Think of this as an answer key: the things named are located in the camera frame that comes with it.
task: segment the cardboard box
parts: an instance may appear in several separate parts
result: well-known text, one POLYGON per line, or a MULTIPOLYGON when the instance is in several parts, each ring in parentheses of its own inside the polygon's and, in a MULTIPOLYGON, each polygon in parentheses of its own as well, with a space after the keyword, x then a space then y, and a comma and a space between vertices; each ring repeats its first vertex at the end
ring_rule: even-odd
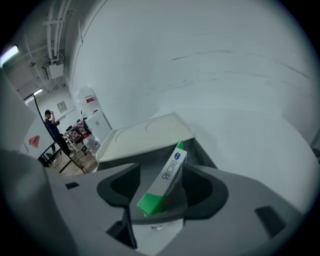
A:
POLYGON ((136 205, 146 216, 165 210, 166 204, 181 183, 182 165, 186 159, 187 151, 183 150, 183 142, 180 141, 154 183, 136 205))

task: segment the gray plastic surface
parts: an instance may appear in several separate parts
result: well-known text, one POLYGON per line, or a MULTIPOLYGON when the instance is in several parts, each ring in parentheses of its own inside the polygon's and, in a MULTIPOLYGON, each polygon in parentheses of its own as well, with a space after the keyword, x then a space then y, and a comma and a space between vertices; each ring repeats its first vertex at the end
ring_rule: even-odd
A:
MULTIPOLYGON (((3 151, 0 156, 4 199, 28 234, 47 250, 59 255, 141 255, 106 233, 122 220, 124 209, 108 205, 96 191, 101 180, 127 166, 62 178, 27 156, 3 151), (67 190, 69 182, 79 186, 67 190)), ((193 167, 223 181, 228 200, 210 219, 185 221, 182 231, 159 256, 272 253, 302 220, 292 205, 256 180, 211 167, 193 167), (255 213, 264 206, 271 206, 287 225, 273 239, 255 213)))
MULTIPOLYGON (((129 205, 132 224, 155 224, 170 222, 183 218, 183 213, 188 208, 188 204, 186 194, 182 187, 180 187, 173 194, 173 197, 170 200, 165 212, 158 213, 154 216, 145 217, 144 213, 137 207, 137 203, 155 181, 175 147, 176 145, 172 145, 137 156, 131 156, 111 162, 102 162, 99 164, 98 171, 105 171, 110 167, 120 166, 131 161, 132 163, 140 164, 140 186, 129 205)), ((201 162, 212 167, 215 166, 195 139, 184 141, 183 147, 184 150, 188 152, 188 164, 196 165, 201 162)))
POLYGON ((292 205, 254 179, 206 166, 194 167, 222 180, 228 188, 228 200, 210 219, 187 220, 183 230, 160 256, 235 256, 253 249, 259 252, 257 247, 270 241, 255 213, 259 207, 271 206, 280 215, 287 225, 282 232, 302 219, 292 205))

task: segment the white wall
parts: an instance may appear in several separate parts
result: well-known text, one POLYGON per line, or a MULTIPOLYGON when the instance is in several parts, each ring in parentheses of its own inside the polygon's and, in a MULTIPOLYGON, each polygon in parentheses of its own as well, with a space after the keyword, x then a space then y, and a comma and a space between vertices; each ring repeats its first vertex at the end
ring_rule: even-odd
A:
POLYGON ((28 106, 29 109, 32 110, 32 112, 36 116, 35 120, 33 121, 31 127, 29 128, 23 140, 23 144, 26 149, 25 154, 27 154, 32 158, 38 159, 47 150, 47 148, 49 148, 54 143, 54 140, 52 139, 51 135, 46 129, 46 126, 42 122, 41 117, 39 116, 34 97, 32 96, 28 98, 25 101, 25 104, 28 106), (38 142, 38 147, 29 145, 29 139, 35 136, 40 137, 38 142))
POLYGON ((28 108, 0 68, 0 148, 20 151, 36 115, 28 108))
POLYGON ((55 120, 60 121, 59 128, 61 129, 62 134, 66 132, 66 129, 69 126, 75 125, 78 119, 82 120, 81 114, 78 112, 78 110, 75 110, 74 102, 70 97, 68 89, 65 87, 60 86, 58 90, 54 90, 51 93, 48 92, 45 95, 42 95, 37 99, 36 102, 43 119, 45 119, 46 110, 54 112, 55 120), (64 101, 67 110, 60 113, 58 104, 62 101, 64 101))
POLYGON ((269 111, 312 142, 319 63, 284 9, 236 0, 108 0, 99 8, 83 45, 69 48, 66 80, 72 95, 93 87, 114 128, 163 107, 269 111))
POLYGON ((73 10, 68 16, 65 27, 65 53, 64 53, 64 72, 67 74, 66 83, 74 70, 74 62, 78 54, 78 47, 81 44, 80 37, 84 37, 95 14, 99 11, 101 4, 106 0, 77 0, 71 1, 69 10, 73 10))

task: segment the fluorescent light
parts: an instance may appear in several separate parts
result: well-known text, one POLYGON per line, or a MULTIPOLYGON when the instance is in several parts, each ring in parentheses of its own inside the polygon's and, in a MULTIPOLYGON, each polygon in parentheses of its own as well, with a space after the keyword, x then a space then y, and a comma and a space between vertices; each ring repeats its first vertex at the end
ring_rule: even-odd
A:
POLYGON ((33 95, 37 95, 42 92, 42 89, 37 90, 33 95))
POLYGON ((9 60, 13 55, 19 52, 18 47, 15 45, 10 50, 8 50, 4 55, 1 56, 0 59, 0 67, 2 68, 3 64, 9 60))

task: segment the chair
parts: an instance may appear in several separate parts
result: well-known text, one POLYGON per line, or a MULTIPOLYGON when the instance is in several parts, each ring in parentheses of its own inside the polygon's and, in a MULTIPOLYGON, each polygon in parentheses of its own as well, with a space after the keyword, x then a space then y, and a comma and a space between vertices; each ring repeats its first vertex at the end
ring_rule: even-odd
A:
MULTIPOLYGON (((71 130, 71 135, 74 137, 74 141, 73 142, 75 144, 79 144, 81 142, 82 142, 82 144, 84 144, 83 135, 84 135, 85 132, 86 131, 84 129, 83 123, 79 123, 79 124, 77 124, 76 127, 73 127, 72 130, 71 130)), ((81 148, 81 151, 84 153, 85 156, 87 155, 86 150, 87 150, 86 145, 83 145, 83 147, 81 148)))

